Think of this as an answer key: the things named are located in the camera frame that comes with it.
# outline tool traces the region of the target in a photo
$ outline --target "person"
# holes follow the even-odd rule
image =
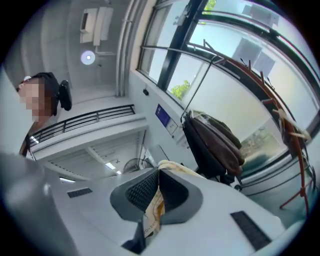
[[[69,98],[68,100],[71,104],[68,81],[64,80],[59,85],[55,75],[51,72],[41,72],[34,76],[26,76],[16,88],[20,101],[25,103],[27,110],[31,110],[32,120],[34,121],[19,151],[24,157],[27,156],[28,151],[31,153],[30,136],[42,128],[51,116],[57,115],[61,86],[64,86],[64,89],[67,90],[69,96],[67,98]]]

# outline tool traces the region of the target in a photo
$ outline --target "black mesh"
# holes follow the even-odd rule
[[[241,231],[244,233],[256,251],[260,250],[271,242],[270,238],[267,237],[267,235],[244,211],[231,213],[231,217],[237,223]]]
[[[125,197],[134,206],[145,212],[158,190],[158,172],[128,188]]]
[[[189,196],[189,191],[185,186],[163,171],[159,173],[159,188],[166,213],[182,205]]]
[[[89,194],[91,192],[92,192],[92,190],[87,187],[87,188],[83,188],[83,189],[79,189],[79,190],[68,192],[67,194],[68,194],[68,196],[70,198],[76,198],[76,197],[80,197],[80,196]]]

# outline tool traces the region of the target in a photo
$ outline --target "handrail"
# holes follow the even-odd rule
[[[114,119],[118,117],[125,117],[134,115],[134,105],[122,105],[104,108],[101,110],[91,111],[85,114],[80,114],[66,120],[52,124],[44,129],[41,129],[30,137],[30,146],[33,147],[38,143],[44,142],[54,136],[66,133],[79,127],[91,125],[93,122]]]

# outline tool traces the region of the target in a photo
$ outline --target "round light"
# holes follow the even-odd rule
[[[90,50],[86,50],[84,53],[81,54],[81,62],[85,65],[91,65],[95,62],[95,59],[95,54]]]

